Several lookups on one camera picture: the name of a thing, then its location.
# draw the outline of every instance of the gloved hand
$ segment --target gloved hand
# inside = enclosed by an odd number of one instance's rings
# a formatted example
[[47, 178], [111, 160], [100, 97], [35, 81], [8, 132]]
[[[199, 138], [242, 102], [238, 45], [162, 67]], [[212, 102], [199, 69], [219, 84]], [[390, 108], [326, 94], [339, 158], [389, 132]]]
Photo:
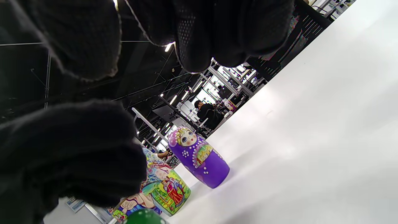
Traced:
[[[178, 60], [191, 73], [207, 69], [212, 57], [223, 66], [236, 67], [249, 56], [278, 50], [287, 38], [294, 2], [118, 1], [119, 7], [129, 8], [153, 44], [164, 46], [175, 41]], [[121, 25], [112, 0], [11, 3], [21, 24], [45, 43], [64, 73], [84, 80], [116, 74]]]
[[[121, 105], [64, 104], [0, 125], [0, 215], [4, 223], [39, 223], [75, 196], [115, 206], [139, 192], [146, 157]], [[12, 209], [18, 215], [10, 215]]]

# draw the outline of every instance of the person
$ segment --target person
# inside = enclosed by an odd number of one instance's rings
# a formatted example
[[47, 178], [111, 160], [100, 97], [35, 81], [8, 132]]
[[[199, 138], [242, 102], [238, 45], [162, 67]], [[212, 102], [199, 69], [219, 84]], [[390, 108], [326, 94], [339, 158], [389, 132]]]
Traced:
[[167, 156], [168, 156], [168, 154], [170, 153], [170, 150], [169, 149], [167, 149], [166, 151], [164, 151], [164, 152], [159, 152], [159, 153], [157, 153], [157, 156], [159, 157], [159, 159], [163, 159], [163, 158], [167, 158]]
[[204, 122], [206, 118], [208, 118], [205, 123], [206, 127], [214, 130], [222, 121], [223, 117], [221, 116], [221, 114], [214, 112], [215, 108], [213, 107], [213, 105], [204, 104], [200, 100], [197, 100], [194, 105], [195, 108], [199, 110], [197, 116], [199, 117], [201, 122]]
[[228, 88], [225, 88], [222, 85], [217, 86], [217, 89], [219, 89], [218, 95], [221, 97], [221, 99], [228, 99], [232, 94]]

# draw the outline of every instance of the purple matryoshka doll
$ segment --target purple matryoshka doll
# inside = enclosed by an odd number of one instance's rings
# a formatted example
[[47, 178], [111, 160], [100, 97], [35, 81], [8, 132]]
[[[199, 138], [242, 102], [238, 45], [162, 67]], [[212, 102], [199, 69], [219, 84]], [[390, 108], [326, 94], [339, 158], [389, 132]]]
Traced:
[[169, 147], [185, 168], [211, 188], [219, 186], [229, 173], [221, 155], [188, 128], [174, 130], [169, 135]]

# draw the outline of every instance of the ceiling light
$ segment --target ceiling light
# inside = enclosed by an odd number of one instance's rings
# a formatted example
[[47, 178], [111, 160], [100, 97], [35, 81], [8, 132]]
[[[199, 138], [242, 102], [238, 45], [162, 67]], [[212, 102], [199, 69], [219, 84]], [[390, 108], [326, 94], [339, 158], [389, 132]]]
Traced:
[[[160, 128], [158, 129], [158, 131], [160, 130]], [[153, 135], [153, 137], [155, 137], [158, 133], [155, 132], [155, 134]]]
[[188, 91], [185, 91], [185, 94], [184, 94], [184, 96], [182, 97], [182, 99], [181, 100], [184, 100], [185, 99], [185, 97], [188, 95]]
[[200, 81], [199, 85], [193, 90], [193, 92], [196, 92], [196, 90], [198, 90], [198, 88], [200, 87], [200, 85], [202, 85], [203, 81]]
[[166, 49], [165, 49], [164, 51], [169, 51], [173, 44], [174, 44], [174, 42], [173, 42], [173, 43], [169, 43], [169, 44], [166, 46]]
[[177, 98], [177, 95], [175, 95], [175, 96], [173, 97], [173, 99], [171, 100], [170, 104], [172, 104], [176, 98]]

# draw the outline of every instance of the white table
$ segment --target white table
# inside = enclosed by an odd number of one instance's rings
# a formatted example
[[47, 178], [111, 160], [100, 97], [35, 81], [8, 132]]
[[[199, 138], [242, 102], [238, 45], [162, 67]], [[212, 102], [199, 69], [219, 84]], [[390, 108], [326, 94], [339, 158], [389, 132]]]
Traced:
[[221, 186], [176, 168], [192, 195], [168, 221], [398, 223], [397, 10], [355, 2], [208, 139]]

